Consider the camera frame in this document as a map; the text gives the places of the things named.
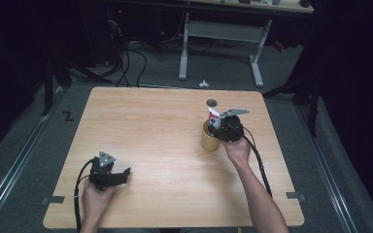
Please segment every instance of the small white object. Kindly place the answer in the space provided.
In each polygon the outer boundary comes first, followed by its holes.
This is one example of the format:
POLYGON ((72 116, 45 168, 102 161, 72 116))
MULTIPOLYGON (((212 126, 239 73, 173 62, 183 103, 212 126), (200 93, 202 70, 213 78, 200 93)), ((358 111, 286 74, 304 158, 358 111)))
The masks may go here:
POLYGON ((201 86, 201 87, 208 87, 210 85, 207 84, 207 82, 205 82, 205 80, 203 80, 202 83, 199 84, 199 86, 201 86))
POLYGON ((219 129, 220 128, 220 113, 215 111, 213 108, 208 108, 208 110, 210 111, 210 116, 208 119, 209 126, 213 126, 216 129, 219 129))

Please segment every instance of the wooden table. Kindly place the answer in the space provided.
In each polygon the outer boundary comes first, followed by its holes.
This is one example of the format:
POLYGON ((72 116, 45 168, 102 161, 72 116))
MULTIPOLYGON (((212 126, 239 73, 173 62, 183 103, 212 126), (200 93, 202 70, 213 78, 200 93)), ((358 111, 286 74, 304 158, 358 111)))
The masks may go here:
MULTIPOLYGON (((223 146, 213 152, 200 146, 208 99, 218 101, 219 112, 251 111, 240 118, 254 134, 274 200, 288 225, 301 225, 304 216, 298 200, 287 198, 294 188, 260 93, 114 87, 92 90, 53 193, 65 199, 50 203, 44 225, 76 227, 75 181, 100 150, 117 159, 113 173, 132 169, 128 183, 116 187, 102 227, 252 225, 244 189, 223 146)), ((260 178, 253 153, 250 163, 260 178)))

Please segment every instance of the cup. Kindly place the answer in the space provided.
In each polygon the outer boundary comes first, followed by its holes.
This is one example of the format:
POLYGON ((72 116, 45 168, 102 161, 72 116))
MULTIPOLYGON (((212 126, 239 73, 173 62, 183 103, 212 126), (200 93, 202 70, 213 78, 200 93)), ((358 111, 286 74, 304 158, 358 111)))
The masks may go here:
POLYGON ((201 146, 203 149, 207 151, 214 151, 217 150, 220 146, 220 140, 218 138, 214 138, 209 134, 208 131, 208 124, 209 121, 205 120, 205 122, 202 124, 202 130, 201 130, 201 146))

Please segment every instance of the desk leg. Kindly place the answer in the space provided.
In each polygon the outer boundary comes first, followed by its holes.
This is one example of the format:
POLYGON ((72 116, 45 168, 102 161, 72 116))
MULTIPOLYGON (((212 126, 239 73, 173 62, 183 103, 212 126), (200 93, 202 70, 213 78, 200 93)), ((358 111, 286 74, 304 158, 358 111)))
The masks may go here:
POLYGON ((184 46, 183 53, 181 54, 181 64, 180 64, 180 80, 187 79, 187 38, 189 33, 189 13, 186 13, 186 23, 184 26, 184 46))
POLYGON ((271 19, 266 21, 265 26, 262 30, 259 42, 258 42, 258 47, 256 48, 256 53, 255 53, 255 55, 250 56, 250 62, 251 62, 251 67, 253 68, 255 85, 257 87, 263 87, 262 77, 261 77, 261 74, 259 73, 258 59, 259 59, 259 56, 261 55, 262 48, 263 48, 263 45, 265 44, 266 37, 268 36, 269 27, 271 26, 271 23, 272 23, 271 19))

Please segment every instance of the person's left hand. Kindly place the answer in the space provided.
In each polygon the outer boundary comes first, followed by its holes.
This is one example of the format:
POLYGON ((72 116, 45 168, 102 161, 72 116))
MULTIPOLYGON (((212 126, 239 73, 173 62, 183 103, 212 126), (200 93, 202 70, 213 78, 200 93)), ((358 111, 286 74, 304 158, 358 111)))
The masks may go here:
POLYGON ((88 179, 85 180, 83 193, 85 220, 97 221, 102 217, 111 202, 114 190, 114 187, 108 187, 105 191, 100 191, 96 189, 95 184, 88 179))

